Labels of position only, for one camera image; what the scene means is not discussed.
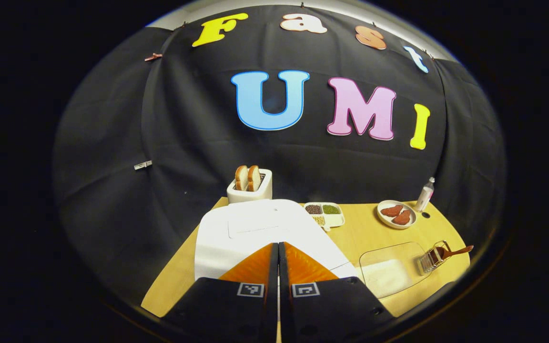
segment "pink letter m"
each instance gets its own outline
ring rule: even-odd
[[[351,126],[348,124],[348,115],[351,114],[355,130],[359,135],[364,134],[368,124],[374,118],[374,126],[368,131],[373,139],[389,141],[393,139],[391,119],[393,114],[393,100],[395,92],[385,87],[377,87],[368,103],[364,101],[355,81],[345,78],[331,78],[329,80],[336,91],[336,108],[334,122],[327,126],[327,132],[333,135],[348,135]]]

